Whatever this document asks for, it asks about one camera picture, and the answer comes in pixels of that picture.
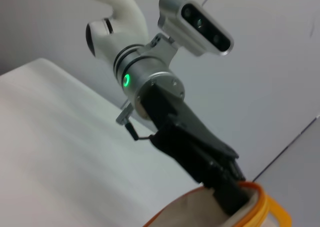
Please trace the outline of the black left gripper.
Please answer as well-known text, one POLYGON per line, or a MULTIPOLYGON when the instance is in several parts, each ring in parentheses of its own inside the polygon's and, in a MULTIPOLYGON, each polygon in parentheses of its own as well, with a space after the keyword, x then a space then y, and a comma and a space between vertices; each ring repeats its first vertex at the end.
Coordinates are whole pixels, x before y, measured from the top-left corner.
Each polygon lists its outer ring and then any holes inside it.
POLYGON ((208 130, 183 100, 153 84, 140 103, 157 128, 151 143, 196 182, 213 189, 225 214, 232 216, 249 201, 239 185, 246 178, 236 162, 238 154, 208 130))

